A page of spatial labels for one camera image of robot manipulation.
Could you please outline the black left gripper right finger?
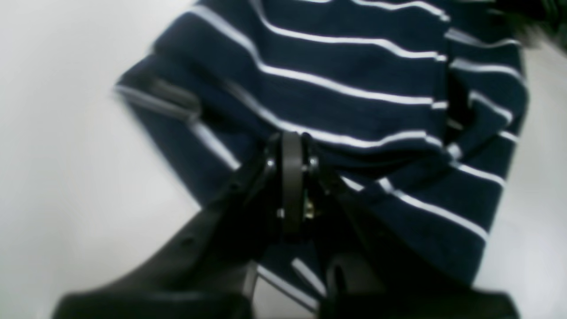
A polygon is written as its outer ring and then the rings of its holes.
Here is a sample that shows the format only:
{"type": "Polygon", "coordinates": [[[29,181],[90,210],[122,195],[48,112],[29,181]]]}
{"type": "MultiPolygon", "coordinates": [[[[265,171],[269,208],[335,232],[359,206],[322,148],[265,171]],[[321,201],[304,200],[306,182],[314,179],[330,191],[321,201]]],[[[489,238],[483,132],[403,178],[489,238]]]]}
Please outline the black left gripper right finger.
{"type": "Polygon", "coordinates": [[[518,319],[512,299],[446,276],[356,200],[292,134],[292,239],[311,238],[328,276],[320,319],[518,319]]]}

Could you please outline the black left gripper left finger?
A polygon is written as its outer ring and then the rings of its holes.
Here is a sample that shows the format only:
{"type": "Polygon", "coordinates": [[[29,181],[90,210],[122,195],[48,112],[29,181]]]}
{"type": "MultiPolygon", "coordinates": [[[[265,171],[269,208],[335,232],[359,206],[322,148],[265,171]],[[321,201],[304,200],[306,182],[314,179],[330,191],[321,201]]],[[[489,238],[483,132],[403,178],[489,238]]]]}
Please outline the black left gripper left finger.
{"type": "Polygon", "coordinates": [[[294,233],[282,190],[294,135],[271,137],[238,169],[219,197],[158,252],[101,288],[68,294],[55,319],[253,319],[256,261],[294,233]]]}

